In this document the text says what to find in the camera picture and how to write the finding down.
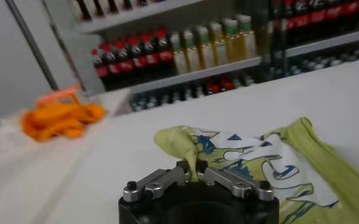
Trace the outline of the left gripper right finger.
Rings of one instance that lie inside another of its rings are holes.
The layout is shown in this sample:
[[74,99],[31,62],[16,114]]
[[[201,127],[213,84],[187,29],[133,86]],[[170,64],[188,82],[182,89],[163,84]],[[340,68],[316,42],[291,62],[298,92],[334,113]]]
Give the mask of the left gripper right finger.
[[197,176],[200,181],[212,186],[219,184],[236,198],[247,200],[255,197],[261,201],[273,201],[274,190],[266,180],[256,181],[241,176],[236,171],[209,167],[208,162],[196,162]]

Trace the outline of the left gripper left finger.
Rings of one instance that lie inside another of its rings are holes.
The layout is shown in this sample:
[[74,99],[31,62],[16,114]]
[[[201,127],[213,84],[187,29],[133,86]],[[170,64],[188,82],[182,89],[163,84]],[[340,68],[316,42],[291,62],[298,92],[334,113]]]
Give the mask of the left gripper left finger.
[[190,180],[190,166],[186,161],[176,162],[172,169],[157,169],[139,181],[128,181],[123,189],[123,200],[135,203],[141,199],[158,199],[174,183]]

